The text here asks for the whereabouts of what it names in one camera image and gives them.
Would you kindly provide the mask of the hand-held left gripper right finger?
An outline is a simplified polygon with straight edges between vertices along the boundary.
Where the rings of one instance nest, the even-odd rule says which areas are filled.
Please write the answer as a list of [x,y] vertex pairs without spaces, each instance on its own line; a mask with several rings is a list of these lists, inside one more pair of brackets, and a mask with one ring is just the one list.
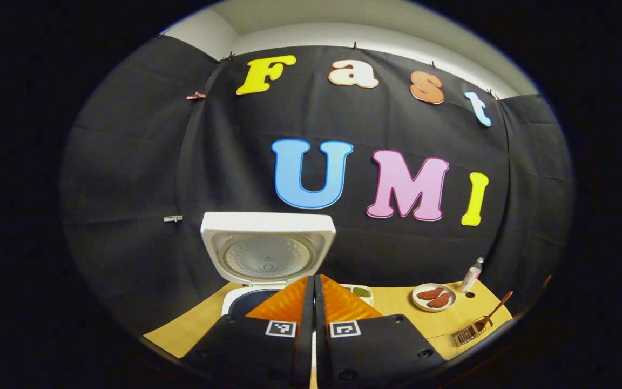
[[445,362],[407,316],[382,316],[324,275],[314,308],[320,388],[402,388]]

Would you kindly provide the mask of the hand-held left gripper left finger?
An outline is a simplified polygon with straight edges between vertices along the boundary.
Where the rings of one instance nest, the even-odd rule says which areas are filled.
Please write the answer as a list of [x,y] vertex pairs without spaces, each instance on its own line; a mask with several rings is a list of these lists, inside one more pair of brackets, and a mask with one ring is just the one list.
[[283,290],[246,288],[183,360],[218,387],[306,388],[313,330],[313,277]]

